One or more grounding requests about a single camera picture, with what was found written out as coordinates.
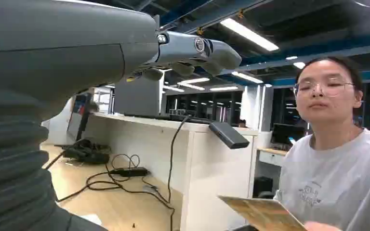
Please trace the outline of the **person's hand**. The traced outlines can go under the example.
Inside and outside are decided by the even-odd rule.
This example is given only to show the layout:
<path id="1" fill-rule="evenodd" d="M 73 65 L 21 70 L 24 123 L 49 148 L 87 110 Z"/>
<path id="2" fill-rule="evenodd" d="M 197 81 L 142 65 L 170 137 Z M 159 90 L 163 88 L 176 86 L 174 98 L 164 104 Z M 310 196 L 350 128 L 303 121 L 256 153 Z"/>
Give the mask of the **person's hand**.
<path id="1" fill-rule="evenodd" d="M 309 221 L 304 224 L 307 231 L 341 231 L 341 229 L 329 224 Z"/>

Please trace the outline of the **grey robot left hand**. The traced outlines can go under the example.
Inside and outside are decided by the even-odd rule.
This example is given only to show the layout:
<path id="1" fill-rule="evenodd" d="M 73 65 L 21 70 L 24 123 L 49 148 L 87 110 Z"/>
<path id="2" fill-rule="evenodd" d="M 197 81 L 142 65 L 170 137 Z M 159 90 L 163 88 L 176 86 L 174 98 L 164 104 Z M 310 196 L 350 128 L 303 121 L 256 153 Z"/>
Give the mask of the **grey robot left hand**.
<path id="1" fill-rule="evenodd" d="M 228 44 L 160 31 L 150 15 L 81 0 L 0 0 L 0 113 L 52 116 L 77 92 L 186 62 L 234 69 Z"/>

